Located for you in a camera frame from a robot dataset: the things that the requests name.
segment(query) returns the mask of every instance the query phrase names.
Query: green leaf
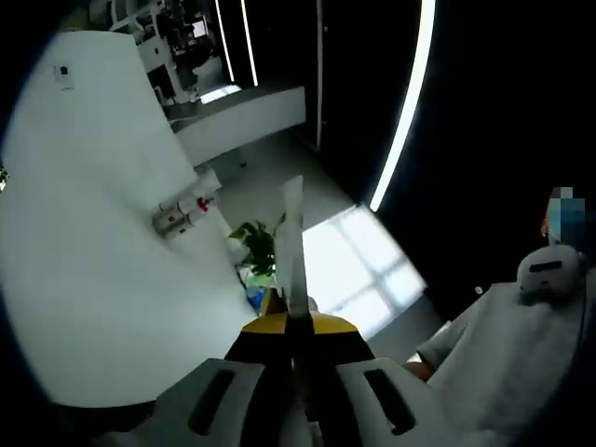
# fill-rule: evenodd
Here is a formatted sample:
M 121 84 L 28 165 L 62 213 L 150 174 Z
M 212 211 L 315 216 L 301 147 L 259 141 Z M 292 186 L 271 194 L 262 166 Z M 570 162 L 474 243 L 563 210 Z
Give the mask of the green leaf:
M 263 268 L 260 265 L 256 265 L 252 268 L 252 273 L 259 276 L 263 274 Z
M 256 227 L 249 222 L 245 222 L 243 223 L 240 228 L 244 228 L 248 233 L 251 233 L 252 235 L 257 235 L 259 234 L 259 230 L 256 229 Z
M 239 227 L 238 230 L 230 233 L 230 236 L 228 236 L 228 237 L 231 237 L 232 239 L 242 240 L 244 238 L 244 236 L 246 236 L 245 229 L 242 227 Z

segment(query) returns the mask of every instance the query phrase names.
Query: black wall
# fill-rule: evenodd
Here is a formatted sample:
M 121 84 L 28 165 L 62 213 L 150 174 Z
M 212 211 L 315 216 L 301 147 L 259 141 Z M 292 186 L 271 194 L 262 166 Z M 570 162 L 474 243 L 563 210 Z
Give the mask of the black wall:
M 420 4 L 367 3 L 362 34 L 346 24 L 352 6 L 325 7 L 342 25 L 325 41 L 323 154 L 336 180 L 369 202 L 412 69 Z M 513 280 L 544 243 L 551 187 L 588 178 L 594 18 L 582 2 L 437 2 L 422 95 L 378 217 L 446 318 L 477 298 L 475 286 Z
M 237 83 L 252 86 L 248 43 L 240 0 L 220 0 L 226 44 Z M 315 0 L 245 0 L 252 55 L 259 83 L 285 82 L 303 85 L 316 76 L 317 4 Z M 220 51 L 221 30 L 210 0 Z

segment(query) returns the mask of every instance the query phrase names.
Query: gray floor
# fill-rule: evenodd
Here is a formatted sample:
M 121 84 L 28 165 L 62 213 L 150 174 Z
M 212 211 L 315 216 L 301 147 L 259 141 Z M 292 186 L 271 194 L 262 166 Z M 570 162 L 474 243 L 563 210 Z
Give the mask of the gray floor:
M 223 184 L 219 207 L 232 228 L 255 219 L 272 224 L 281 215 L 280 186 L 303 175 L 305 229 L 354 205 L 290 130 L 262 138 L 212 160 Z

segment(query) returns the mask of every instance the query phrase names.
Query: small device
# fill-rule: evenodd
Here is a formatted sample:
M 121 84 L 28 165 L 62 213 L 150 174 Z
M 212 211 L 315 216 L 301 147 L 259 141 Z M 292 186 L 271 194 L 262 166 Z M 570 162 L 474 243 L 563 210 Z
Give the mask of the small device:
M 581 253 L 568 245 L 551 245 L 528 254 L 518 267 L 522 298 L 563 303 L 583 287 L 586 275 Z
M 196 182 L 159 204 L 152 219 L 154 229 L 165 239 L 186 233 L 208 213 L 215 201 L 215 191 L 221 187 L 213 169 L 201 171 Z

